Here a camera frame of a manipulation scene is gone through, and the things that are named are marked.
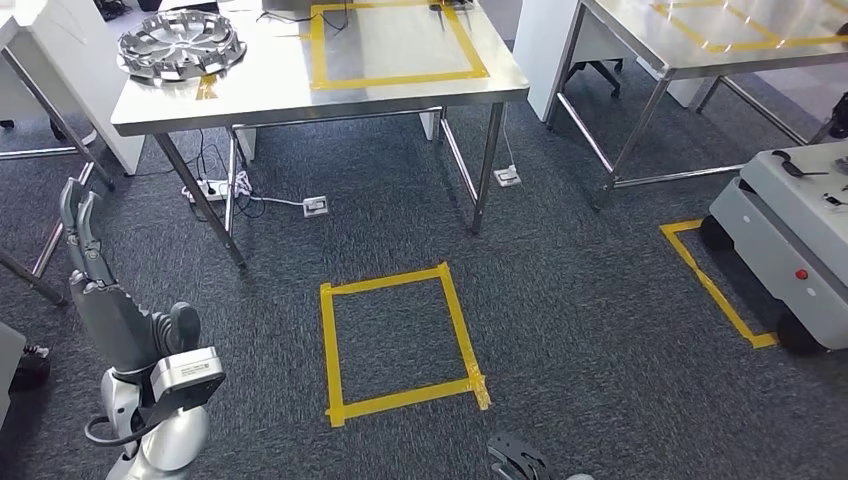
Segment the yellow tape rectangle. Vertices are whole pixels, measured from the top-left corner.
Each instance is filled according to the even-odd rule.
[[[736,328],[736,331],[742,335],[743,338],[751,342],[751,345],[754,348],[764,348],[771,347],[777,345],[777,335],[772,332],[755,334],[748,328],[748,325],[742,320],[730,302],[727,300],[727,297],[721,293],[721,290],[716,286],[716,284],[704,273],[703,270],[698,266],[698,263],[695,261],[695,258],[689,253],[689,250],[686,246],[683,245],[683,242],[680,241],[677,234],[680,232],[685,232],[687,230],[694,230],[701,226],[701,220],[690,220],[686,222],[680,223],[672,223],[669,225],[661,225],[660,230],[662,230],[663,235],[668,239],[671,246],[677,251],[680,258],[692,269],[695,273],[695,276],[698,278],[698,281],[701,282],[701,285],[707,290],[713,300],[716,302],[718,307],[724,312],[724,315],[727,316],[727,319],[730,320],[730,323]]]
[[[412,7],[424,5],[439,5],[442,13],[450,26],[451,31],[456,37],[459,46],[465,55],[471,68],[462,72],[442,72],[429,73],[420,75],[402,75],[394,77],[375,77],[375,78],[356,78],[347,80],[331,80],[327,73],[327,52],[326,39],[324,37],[324,17],[323,13],[333,10],[357,10],[368,8],[385,8],[385,7]],[[489,76],[489,71],[477,54],[474,44],[468,34],[465,32],[462,23],[456,15],[456,11],[450,5],[442,5],[439,0],[397,0],[389,2],[374,2],[374,3],[334,3],[326,5],[312,6],[312,21],[310,23],[312,31],[312,82],[313,90],[344,90],[358,89],[368,87],[382,87],[388,85],[406,85],[414,83],[429,83],[442,82],[448,80],[468,80],[473,78],[486,78]]]
[[[450,311],[462,361],[468,372],[468,378],[454,380],[438,385],[430,385],[416,388],[405,392],[394,393],[382,397],[372,398],[361,402],[344,404],[342,395],[341,368],[339,366],[339,350],[336,339],[335,313],[333,310],[333,295],[351,295],[367,292],[379,288],[404,285],[424,280],[439,279],[445,293],[445,299]],[[471,338],[459,305],[456,287],[453,284],[447,263],[442,263],[435,268],[421,270],[418,272],[403,273],[390,277],[365,280],[333,287],[329,283],[321,285],[321,317],[324,330],[324,353],[327,362],[327,392],[329,408],[326,413],[330,417],[332,427],[341,427],[345,420],[360,417],[370,413],[382,412],[393,408],[404,407],[414,403],[421,403],[449,395],[465,392],[473,392],[480,410],[486,410],[491,405],[489,392],[486,390],[485,377],[480,373],[480,367],[474,356],[471,346]]]
[[[848,12],[848,7],[838,3],[835,0],[824,0],[826,4],[833,6],[834,8],[842,11]],[[651,8],[654,9],[657,13],[665,17],[672,25],[674,25],[681,33],[683,33],[687,38],[692,40],[698,47],[703,48],[704,50],[710,53],[725,53],[725,52],[748,52],[754,50],[769,50],[774,48],[790,48],[790,47],[804,47],[804,46],[812,46],[812,45],[824,45],[829,43],[845,43],[848,42],[848,35],[833,35],[826,37],[811,37],[811,38],[785,38],[782,39],[780,35],[769,30],[765,25],[757,22],[747,13],[737,9],[733,5],[730,4],[729,1],[725,0],[693,0],[689,2],[672,2],[672,3],[654,3],[651,4]],[[686,22],[680,20],[675,17],[672,13],[672,9],[681,9],[681,8],[721,8],[734,17],[738,18],[742,23],[758,34],[762,35],[765,40],[759,42],[740,42],[733,44],[718,44],[712,43],[709,39],[705,38],[703,35],[698,33],[693,27],[689,26]]]

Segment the chair leg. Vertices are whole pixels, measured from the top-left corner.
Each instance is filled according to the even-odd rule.
[[[592,67],[598,71],[609,83],[612,85],[613,90],[610,96],[612,98],[618,98],[621,94],[621,84],[618,83],[618,80],[613,76],[613,74],[607,70],[607,67],[604,66],[601,62],[589,62]]]
[[[568,75],[565,76],[565,80],[562,81],[562,86],[560,88],[560,91],[562,91],[565,88],[565,84],[568,83],[569,80],[571,80],[571,77],[573,77],[574,74],[577,73],[578,70],[583,70],[584,68],[586,68],[586,62],[575,63],[571,67],[571,70],[568,71]]]

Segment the table top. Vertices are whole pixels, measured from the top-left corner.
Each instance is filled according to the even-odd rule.
[[[346,11],[319,4],[260,18],[261,0],[221,2],[244,58],[203,79],[129,80],[112,123],[141,135],[525,99],[529,84],[483,9],[431,3],[348,1]]]
[[[848,61],[848,0],[581,0],[672,78]]]

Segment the metal rod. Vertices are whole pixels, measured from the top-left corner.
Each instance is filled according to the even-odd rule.
[[[55,147],[42,148],[38,150],[19,150],[17,152],[2,152],[0,153],[0,162],[8,162],[12,160],[30,160],[33,158],[49,158],[63,157],[67,155],[76,155],[75,147]]]
[[[40,293],[44,298],[50,300],[55,305],[65,305],[68,303],[65,301],[65,298],[61,293],[54,290],[53,287],[47,284],[41,278],[33,275],[29,270],[26,269],[23,265],[15,261],[12,256],[3,249],[0,249],[0,265],[3,265],[10,272],[20,277],[23,281],[30,284],[32,288],[34,288],[38,293]]]
[[[433,141],[436,143],[440,143],[442,141],[442,114],[441,110],[436,113],[433,112],[433,131],[431,135],[433,136]]]
[[[331,117],[331,118],[313,118],[309,120],[292,120],[289,122],[274,122],[274,123],[257,123],[257,124],[239,124],[233,125],[233,130],[245,130],[248,128],[268,128],[268,127],[282,127],[285,125],[301,125],[304,123],[322,123],[322,122],[334,122],[336,120],[355,120],[360,118],[379,118],[379,117],[394,117],[396,115],[411,115],[413,113],[431,113],[438,112],[443,107],[429,107],[419,110],[400,110],[397,112],[388,112],[388,113],[366,113],[362,115],[345,115],[342,117]]]
[[[159,147],[162,148],[162,151],[165,152],[165,156],[168,158],[168,161],[171,162],[171,166],[174,167],[177,175],[180,176],[180,180],[183,181],[183,184],[191,193],[191,196],[194,197],[196,205],[200,207],[200,211],[203,212],[203,215],[206,217],[206,221],[212,227],[212,230],[218,236],[221,243],[224,244],[224,247],[227,248],[227,251],[230,253],[230,256],[233,257],[236,265],[240,268],[247,268],[244,257],[241,256],[241,252],[239,252],[232,237],[230,237],[229,233],[227,233],[227,229],[224,228],[221,220],[217,215],[215,215],[215,211],[212,210],[212,205],[210,205],[209,201],[206,200],[206,195],[200,191],[200,187],[191,175],[188,165],[185,164],[183,156],[180,154],[180,151],[177,150],[177,147],[174,145],[171,137],[167,133],[157,133],[153,135],[153,138],[156,139],[156,143],[158,143]]]
[[[560,68],[557,72],[557,78],[554,81],[554,85],[556,85],[557,88],[557,94],[563,91],[565,88],[565,82],[568,81],[567,75],[563,75],[563,72],[571,70],[571,62],[574,60],[574,51],[577,48],[577,40],[580,37],[580,27],[583,25],[583,17],[585,15],[586,5],[584,5],[583,2],[577,2],[577,11],[574,13],[574,18],[571,20],[571,30],[569,30],[568,40],[566,40],[565,58],[562,61],[562,68]],[[548,118],[545,119],[545,125],[547,125],[548,130],[552,129],[554,126],[554,112],[556,112],[556,108],[554,108],[555,106],[556,103],[551,102],[551,106],[548,111]]]
[[[230,136],[230,151],[227,158],[227,203],[224,206],[224,230],[230,236],[233,234],[233,210],[235,208],[235,184],[236,184],[236,132],[227,129]]]
[[[597,140],[595,140],[595,137],[592,136],[592,133],[586,127],[586,124],[583,123],[583,119],[580,118],[580,115],[577,114],[577,110],[575,110],[574,106],[568,101],[568,99],[565,98],[565,95],[563,95],[562,93],[557,93],[557,98],[559,99],[559,103],[561,103],[562,106],[565,107],[565,111],[568,112],[568,114],[571,116],[571,119],[574,120],[574,123],[577,124],[577,128],[580,129],[580,133],[583,134],[583,138],[585,138],[586,141],[589,142],[589,146],[592,147],[592,150],[595,152],[595,155],[597,155],[601,163],[604,164],[604,168],[607,169],[607,173],[612,172],[612,164],[610,163],[609,158],[604,153],[604,151],[601,150],[601,146],[598,145],[598,142]]]
[[[754,110],[757,111],[760,115],[765,117],[766,120],[771,122],[772,125],[777,127],[781,132],[783,132],[787,137],[791,138],[793,142],[798,145],[808,145],[807,140],[802,137],[798,132],[792,129],[789,125],[786,124],[783,120],[778,118],[777,115],[771,112],[768,108],[765,107],[762,103],[757,101],[756,98],[752,97],[751,94],[742,89],[736,82],[727,78],[727,77],[719,77],[721,82],[727,85],[733,93],[739,96],[745,103],[750,105]]]
[[[645,131],[645,127],[648,126],[648,122],[651,121],[651,117],[654,115],[654,111],[657,109],[657,105],[659,105],[660,100],[663,95],[665,95],[666,90],[668,90],[668,85],[671,83],[671,75],[668,75],[661,78],[659,82],[657,82],[656,88],[654,88],[654,92],[651,94],[651,98],[648,99],[648,103],[645,105],[644,110],[642,110],[642,114],[639,116],[639,120],[636,122],[636,126],[633,127],[633,131],[630,132],[630,136],[627,138],[627,143],[624,144],[624,147],[621,149],[621,152],[618,154],[618,159],[615,161],[615,164],[612,166],[612,171],[607,175],[607,181],[602,187],[598,198],[595,200],[595,204],[593,205],[597,210],[603,208],[604,204],[609,200],[609,196],[612,193],[613,188],[621,176],[621,170],[624,166],[624,163],[630,157],[630,154],[633,152],[633,149],[636,147],[636,143],[642,137],[642,133]]]
[[[82,167],[82,171],[77,177],[77,181],[82,185],[88,184],[88,179],[91,176],[92,169],[94,169],[94,164],[91,162],[86,163]],[[35,261],[35,266],[32,267],[32,274],[36,277],[41,278],[44,275],[44,271],[47,269],[47,264],[50,263],[50,259],[53,257],[56,247],[59,246],[59,241],[62,240],[63,229],[64,226],[62,225],[62,221],[56,220],[56,225],[53,226],[53,231],[50,233],[50,238],[47,240],[47,244],[44,245],[44,248],[41,250],[41,254],[38,255],[38,260]]]
[[[686,178],[704,177],[707,175],[716,175],[719,173],[737,172],[744,167],[744,163],[732,165],[729,167],[705,168],[703,170],[693,170],[691,172],[667,173],[657,175],[655,177],[633,178],[629,180],[619,180],[615,182],[615,188],[635,187],[637,185],[648,185],[651,183],[671,182],[674,180],[683,180]]]
[[[477,190],[474,188],[474,182],[471,180],[471,175],[468,174],[468,167],[465,165],[465,160],[462,159],[462,152],[459,151],[459,146],[456,144],[456,139],[453,137],[453,131],[450,129],[448,119],[442,119],[442,130],[445,132],[445,138],[448,139],[448,145],[451,147],[453,159],[456,161],[456,166],[459,167],[459,173],[462,175],[462,181],[465,182],[465,188],[468,189],[468,195],[471,200],[477,203]]]
[[[235,139],[235,141],[236,141],[236,151],[238,152],[239,156],[241,156],[242,165],[246,166],[247,162],[248,162],[247,161],[247,155],[244,154],[244,149],[241,146],[241,142],[238,139],[238,135],[236,135],[236,131],[233,130],[233,127],[227,128],[227,131],[229,131],[230,134]]]
[[[492,113],[489,116],[489,132],[486,135],[486,149],[483,151],[483,167],[480,169],[480,186],[477,188],[478,198],[474,202],[474,220],[471,224],[473,233],[480,233],[480,224],[483,222],[483,208],[489,197],[489,183],[492,179],[495,151],[498,148],[498,135],[502,123],[503,103],[495,103],[492,105]]]
[[[712,80],[712,83],[710,83],[710,88],[707,90],[707,93],[704,95],[704,98],[701,99],[701,102],[698,103],[698,106],[695,108],[695,113],[701,113],[704,111],[704,107],[707,106],[707,102],[709,102],[710,99],[713,98],[713,94],[716,90],[718,90],[720,78],[721,77],[715,77]]]
[[[94,155],[91,154],[88,147],[82,143],[79,135],[65,122],[65,119],[62,118],[62,115],[59,113],[59,110],[50,103],[50,100],[44,95],[44,92],[38,88],[38,85],[35,84],[35,81],[29,76],[29,74],[24,70],[23,65],[18,62],[18,59],[15,58],[15,55],[12,54],[11,50],[8,48],[3,48],[2,56],[9,63],[9,66],[12,67],[12,70],[15,71],[15,74],[18,78],[26,85],[27,89],[29,89],[30,93],[33,97],[41,104],[41,108],[47,112],[47,115],[50,116],[50,119],[53,120],[53,123],[65,134],[65,137],[70,140],[71,144],[73,144],[74,148],[76,148],[77,152],[82,156],[82,158],[88,163],[91,162],[94,164],[94,168],[97,170],[98,175],[100,175],[100,179],[106,184],[106,187],[109,191],[115,190],[115,184],[112,183],[112,178],[106,173],[106,170],[103,169],[103,166],[100,165],[100,162],[94,158]]]
[[[834,115],[830,117],[830,120],[826,121],[824,125],[822,125],[822,128],[820,128],[815,135],[813,135],[813,138],[810,139],[809,145],[818,145],[819,143],[821,143],[821,141],[824,140],[824,138],[830,134],[830,129],[835,123],[836,116]]]
[[[447,120],[448,118],[448,107],[442,107],[439,109],[439,114],[437,115],[436,121],[439,124],[439,143],[444,142],[445,137],[442,135],[442,120]]]

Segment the floor marking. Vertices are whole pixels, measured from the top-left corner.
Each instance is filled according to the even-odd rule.
[[[348,10],[383,8],[383,7],[413,7],[437,4],[440,0],[396,0],[379,3],[347,3]],[[333,3],[312,6],[312,82],[313,90],[330,89],[357,89],[368,87],[382,87],[387,85],[406,85],[412,83],[442,82],[447,80],[468,80],[473,78],[486,78],[489,71],[477,54],[474,44],[465,32],[465,28],[456,15],[456,10],[450,5],[442,5],[442,13],[456,37],[459,46],[465,55],[470,70],[463,72],[423,73],[419,75],[402,75],[395,77],[355,78],[347,80],[330,80],[327,74],[327,48],[324,37],[324,18],[322,14],[327,11],[344,10],[345,4]]]
[[[743,338],[751,342],[751,345],[757,348],[765,348],[777,345],[777,335],[773,332],[755,334],[748,328],[748,325],[742,320],[736,310],[730,305],[730,302],[727,300],[727,297],[721,293],[721,290],[716,286],[716,284],[704,273],[703,270],[698,266],[698,263],[695,261],[695,258],[689,253],[689,250],[686,246],[683,245],[683,242],[680,241],[677,234],[680,232],[685,232],[687,230],[695,230],[696,228],[701,226],[701,220],[690,220],[686,222],[679,223],[671,223],[668,225],[661,225],[660,230],[662,230],[665,237],[668,239],[671,246],[677,251],[686,265],[689,265],[689,268],[695,273],[695,276],[698,277],[698,280],[701,282],[701,285],[709,292],[710,296],[713,297],[716,304],[721,308],[721,311],[724,312],[727,319],[730,320],[730,323],[736,328],[740,335]]]
[[[442,290],[444,291],[445,300],[447,301],[448,310],[450,311],[451,323],[453,324],[457,344],[459,345],[459,351],[462,354],[462,361],[465,364],[465,370],[468,374],[468,378],[422,388],[415,388],[400,393],[393,393],[345,405],[344,398],[342,396],[341,368],[339,366],[339,349],[336,338],[333,295],[353,295],[379,288],[394,287],[434,279],[439,279],[442,284]],[[451,277],[447,263],[442,263],[435,268],[421,270],[418,272],[402,273],[373,280],[364,280],[337,287],[334,287],[329,283],[324,283],[321,285],[320,292],[321,317],[324,330],[324,354],[327,362],[327,393],[330,404],[326,414],[330,417],[330,425],[332,427],[341,427],[344,425],[345,420],[350,418],[361,417],[371,413],[383,412],[393,408],[400,408],[415,403],[427,402],[466,392],[474,394],[474,397],[477,400],[477,406],[480,410],[486,410],[489,408],[492,402],[489,397],[489,392],[486,389],[485,377],[480,372],[480,366],[477,364],[477,358],[474,355],[474,349],[471,346],[471,338],[468,335],[468,328],[465,324],[465,318],[462,315],[462,309],[459,304],[459,297],[456,294],[456,287],[454,286],[453,278]]]

